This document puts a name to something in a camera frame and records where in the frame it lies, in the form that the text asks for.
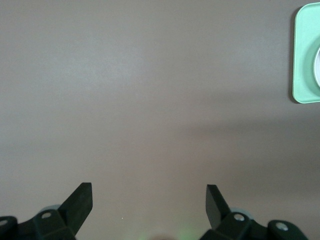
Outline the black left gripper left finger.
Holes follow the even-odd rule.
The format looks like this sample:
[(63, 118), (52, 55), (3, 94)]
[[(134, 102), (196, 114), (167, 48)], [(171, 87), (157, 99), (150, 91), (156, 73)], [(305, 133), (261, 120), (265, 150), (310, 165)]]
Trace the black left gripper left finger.
[(2, 240), (75, 240), (93, 208), (92, 184), (81, 183), (57, 208), (40, 211), (18, 223), (14, 216), (0, 218)]

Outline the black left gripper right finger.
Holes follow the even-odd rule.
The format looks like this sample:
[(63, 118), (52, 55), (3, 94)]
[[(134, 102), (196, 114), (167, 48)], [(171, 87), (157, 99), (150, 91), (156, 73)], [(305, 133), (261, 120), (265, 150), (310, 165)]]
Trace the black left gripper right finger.
[(205, 210), (211, 226), (202, 240), (305, 240), (293, 223), (271, 220), (262, 226), (247, 214), (232, 211), (217, 185), (206, 186)]

